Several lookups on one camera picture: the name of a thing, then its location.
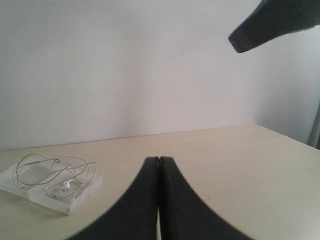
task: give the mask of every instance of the beige desk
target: beige desk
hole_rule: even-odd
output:
[[[59,240],[105,212],[147,156],[172,156],[201,198],[256,240],[320,239],[320,151],[257,125],[0,152],[0,171],[28,153],[99,164],[103,186],[69,216],[0,192],[1,240]]]

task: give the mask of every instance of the white wall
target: white wall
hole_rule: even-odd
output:
[[[237,54],[259,2],[0,1],[0,149],[253,122],[306,142],[320,27]]]

